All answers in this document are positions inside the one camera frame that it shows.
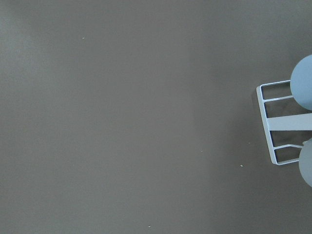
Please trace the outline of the light blue cup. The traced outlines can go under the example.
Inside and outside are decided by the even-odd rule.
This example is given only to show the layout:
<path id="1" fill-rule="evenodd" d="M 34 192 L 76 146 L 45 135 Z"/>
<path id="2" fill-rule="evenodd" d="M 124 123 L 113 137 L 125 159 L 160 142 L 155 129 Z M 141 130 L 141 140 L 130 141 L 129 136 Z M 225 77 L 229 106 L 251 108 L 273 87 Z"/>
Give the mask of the light blue cup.
<path id="1" fill-rule="evenodd" d="M 290 82 L 295 101 L 305 109 L 312 110 L 312 56 L 303 58 L 294 68 Z"/>

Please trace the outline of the grey cup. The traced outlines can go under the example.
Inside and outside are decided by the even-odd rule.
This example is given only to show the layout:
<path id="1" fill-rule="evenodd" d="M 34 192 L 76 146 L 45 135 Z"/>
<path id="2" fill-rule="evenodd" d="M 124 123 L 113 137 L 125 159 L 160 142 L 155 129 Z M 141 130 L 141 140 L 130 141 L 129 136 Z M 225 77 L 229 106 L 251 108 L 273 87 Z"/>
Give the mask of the grey cup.
<path id="1" fill-rule="evenodd" d="M 305 142 L 299 155 L 299 170 L 304 181 L 312 186 L 312 139 Z"/>

